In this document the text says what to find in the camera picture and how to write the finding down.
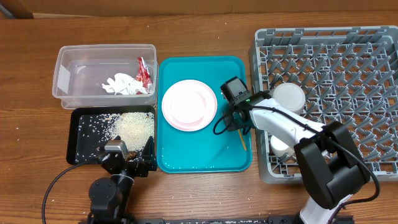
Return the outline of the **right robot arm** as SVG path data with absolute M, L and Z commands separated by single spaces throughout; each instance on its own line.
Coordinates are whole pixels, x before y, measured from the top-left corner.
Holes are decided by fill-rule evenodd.
M 262 91 L 222 92 L 228 109 L 221 120 L 227 131 L 259 129 L 295 151 L 303 184 L 310 196 L 298 213 L 299 223 L 333 223 L 339 211 L 353 203 L 351 196 L 377 178 L 364 163 L 342 123 L 325 125 L 305 119 Z

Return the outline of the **white cup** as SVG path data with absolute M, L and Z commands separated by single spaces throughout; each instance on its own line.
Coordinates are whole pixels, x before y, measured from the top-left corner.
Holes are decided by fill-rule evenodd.
M 274 155 L 279 158 L 294 155 L 294 150 L 275 136 L 271 136 L 270 145 Z

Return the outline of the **wooden chopstick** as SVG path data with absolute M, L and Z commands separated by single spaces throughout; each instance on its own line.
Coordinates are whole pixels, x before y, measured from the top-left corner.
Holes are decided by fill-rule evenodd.
M 246 143 L 245 143 L 245 141 L 244 141 L 243 134 L 242 134 L 242 131 L 241 131 L 240 129 L 238 130 L 238 134 L 239 134 L 239 138 L 240 138 L 240 140 L 241 140 L 241 144 L 242 144 L 242 146 L 243 146 L 243 149 L 244 149 L 245 151 L 247 151 Z

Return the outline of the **white napkin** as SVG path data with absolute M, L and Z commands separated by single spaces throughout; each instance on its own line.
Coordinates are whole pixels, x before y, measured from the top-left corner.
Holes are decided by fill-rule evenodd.
M 107 84 L 102 84 L 102 89 L 114 95 L 146 95 L 152 93 L 152 85 L 144 86 L 143 81 L 139 81 L 125 73 L 117 73 L 114 79 L 108 78 Z

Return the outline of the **red snack wrapper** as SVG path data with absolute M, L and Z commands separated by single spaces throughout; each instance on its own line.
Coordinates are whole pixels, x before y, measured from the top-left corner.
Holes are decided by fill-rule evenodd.
M 152 79 L 150 77 L 147 64 L 142 57 L 138 57 L 137 60 L 139 63 L 139 70 L 136 75 L 136 80 L 142 83 L 142 86 L 146 89 L 146 92 L 152 93 Z

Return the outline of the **white bowl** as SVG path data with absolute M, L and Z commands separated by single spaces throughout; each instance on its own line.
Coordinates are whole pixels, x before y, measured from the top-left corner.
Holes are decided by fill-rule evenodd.
M 271 96 L 287 110 L 300 115 L 305 107 L 304 91 L 294 83 L 283 83 L 271 90 Z

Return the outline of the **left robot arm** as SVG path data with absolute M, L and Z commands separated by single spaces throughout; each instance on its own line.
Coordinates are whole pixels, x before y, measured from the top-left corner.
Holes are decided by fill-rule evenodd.
M 89 189 L 91 200 L 88 223 L 137 223 L 126 213 L 136 177 L 147 177 L 157 170 L 154 138 L 148 138 L 140 155 L 130 152 L 124 141 L 116 138 L 100 149 L 99 164 L 110 176 L 95 180 Z

